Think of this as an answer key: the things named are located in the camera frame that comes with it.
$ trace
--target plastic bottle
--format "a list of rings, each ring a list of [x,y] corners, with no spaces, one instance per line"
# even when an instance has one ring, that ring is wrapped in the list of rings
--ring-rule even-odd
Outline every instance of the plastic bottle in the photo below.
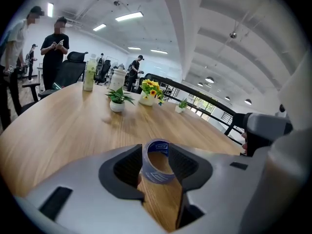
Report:
[[[91,54],[91,58],[87,60],[86,69],[84,71],[83,90],[93,90],[93,79],[97,67],[96,55]]]

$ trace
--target white container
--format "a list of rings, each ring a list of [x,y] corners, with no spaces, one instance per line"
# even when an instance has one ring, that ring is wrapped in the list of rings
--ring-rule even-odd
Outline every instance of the white container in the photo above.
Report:
[[[113,112],[119,113],[122,112],[125,109],[125,102],[121,104],[114,103],[112,100],[109,103],[110,108],[112,109]]]
[[[126,72],[123,70],[124,66],[121,64],[118,69],[114,69],[114,73],[111,79],[111,83],[109,84],[109,89],[118,90],[119,88],[123,88],[125,83]]]
[[[152,106],[155,102],[155,97],[152,95],[146,95],[146,93],[142,91],[139,102],[146,106]]]
[[[175,106],[175,111],[178,113],[178,114],[181,114],[184,110],[184,108],[180,108],[179,106]]]
[[[91,54],[91,58],[86,62],[86,69],[84,71],[84,80],[83,80],[83,90],[84,91],[92,91],[93,90],[93,79],[94,74],[97,68],[96,55]]]

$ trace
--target round table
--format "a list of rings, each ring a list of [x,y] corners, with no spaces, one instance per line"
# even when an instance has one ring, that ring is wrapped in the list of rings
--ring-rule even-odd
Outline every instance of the round table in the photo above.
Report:
[[[75,83],[40,100],[19,116],[0,136],[0,171],[11,192],[27,193],[67,163],[108,150],[145,144],[163,138],[218,153],[238,155],[240,147],[190,110],[175,112],[176,104],[148,107],[126,102],[123,113],[110,110],[108,89],[95,85],[93,92]],[[167,231],[175,229],[181,186],[143,178],[145,209]]]

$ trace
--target floor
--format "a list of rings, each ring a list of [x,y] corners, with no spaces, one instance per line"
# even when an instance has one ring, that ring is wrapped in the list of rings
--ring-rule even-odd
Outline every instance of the floor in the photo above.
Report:
[[[33,82],[37,82],[37,77],[33,77],[33,79],[34,79]],[[30,102],[33,102],[34,99],[33,99],[33,96],[31,94],[30,88],[23,88],[22,87],[22,85],[24,83],[28,82],[28,79],[27,78],[19,79],[18,82],[19,82],[19,101],[20,101],[20,104],[22,106],[24,106]],[[39,87],[36,87],[36,92],[39,93]],[[13,121],[18,117],[18,115],[15,112],[12,97],[11,97],[9,89],[8,89],[7,93],[8,93],[8,107],[11,110],[11,120]],[[2,134],[2,132],[3,132],[2,124],[0,124],[0,134]]]

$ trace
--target cap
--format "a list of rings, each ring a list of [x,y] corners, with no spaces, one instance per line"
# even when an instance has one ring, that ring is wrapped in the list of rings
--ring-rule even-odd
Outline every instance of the cap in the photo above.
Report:
[[[39,6],[35,6],[30,10],[30,13],[36,13],[39,16],[44,16],[44,11]]]

